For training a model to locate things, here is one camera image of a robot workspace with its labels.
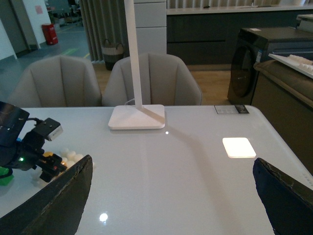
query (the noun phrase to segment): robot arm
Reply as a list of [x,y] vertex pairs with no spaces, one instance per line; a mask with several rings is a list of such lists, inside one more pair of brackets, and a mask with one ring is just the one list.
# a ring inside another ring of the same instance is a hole
[[[47,118],[39,120],[28,118],[29,113],[16,106],[0,102],[0,166],[8,168],[10,176],[12,169],[29,170],[41,167],[40,176],[50,182],[54,176],[66,170],[62,158],[56,154],[44,157],[42,146],[45,140],[52,141],[62,133],[62,127],[57,121]],[[26,121],[34,120],[35,128],[28,132],[22,141],[17,140]]]

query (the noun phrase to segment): front-loading washer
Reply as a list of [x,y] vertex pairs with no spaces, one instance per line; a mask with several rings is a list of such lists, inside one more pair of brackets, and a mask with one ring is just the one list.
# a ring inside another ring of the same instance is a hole
[[227,95],[230,103],[252,103],[258,77],[253,65],[271,60],[270,53],[313,60],[313,33],[291,27],[240,29],[231,64]]

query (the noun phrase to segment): dark cabinet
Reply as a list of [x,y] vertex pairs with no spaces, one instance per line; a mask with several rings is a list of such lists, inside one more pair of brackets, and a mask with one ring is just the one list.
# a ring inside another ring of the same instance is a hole
[[167,16],[167,53],[188,65],[231,64],[241,28],[296,27],[311,10]]

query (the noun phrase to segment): white tray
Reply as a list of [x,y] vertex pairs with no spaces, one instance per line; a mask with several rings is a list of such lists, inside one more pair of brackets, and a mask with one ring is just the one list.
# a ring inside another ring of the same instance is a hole
[[313,73],[309,73],[298,67],[300,63],[280,55],[268,54],[268,56],[313,79]]

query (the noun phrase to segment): beige chair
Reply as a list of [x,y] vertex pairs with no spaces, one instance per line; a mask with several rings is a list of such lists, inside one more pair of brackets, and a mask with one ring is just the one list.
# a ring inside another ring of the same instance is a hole
[[[202,92],[184,62],[176,56],[139,56],[143,104],[201,105]],[[103,106],[124,105],[134,98],[130,57],[117,61],[102,97]]]
[[91,61],[58,55],[29,65],[7,102],[21,108],[101,106],[101,98]]

